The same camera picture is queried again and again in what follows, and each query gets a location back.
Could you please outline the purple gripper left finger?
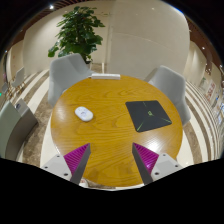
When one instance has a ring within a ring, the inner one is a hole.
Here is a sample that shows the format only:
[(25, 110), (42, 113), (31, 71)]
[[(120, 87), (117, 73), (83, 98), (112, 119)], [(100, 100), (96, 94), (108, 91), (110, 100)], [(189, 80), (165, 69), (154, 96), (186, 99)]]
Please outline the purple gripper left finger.
[(66, 155), (56, 154), (42, 166), (42, 169), (74, 184), (79, 184), (90, 154), (90, 144), (85, 144)]

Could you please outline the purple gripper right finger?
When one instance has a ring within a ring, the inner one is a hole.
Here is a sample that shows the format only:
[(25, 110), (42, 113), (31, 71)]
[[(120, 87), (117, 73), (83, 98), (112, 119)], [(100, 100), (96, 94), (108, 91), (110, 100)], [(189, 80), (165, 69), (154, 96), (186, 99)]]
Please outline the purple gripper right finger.
[(145, 185), (182, 169), (167, 153), (157, 154), (137, 143), (132, 145), (132, 154)]

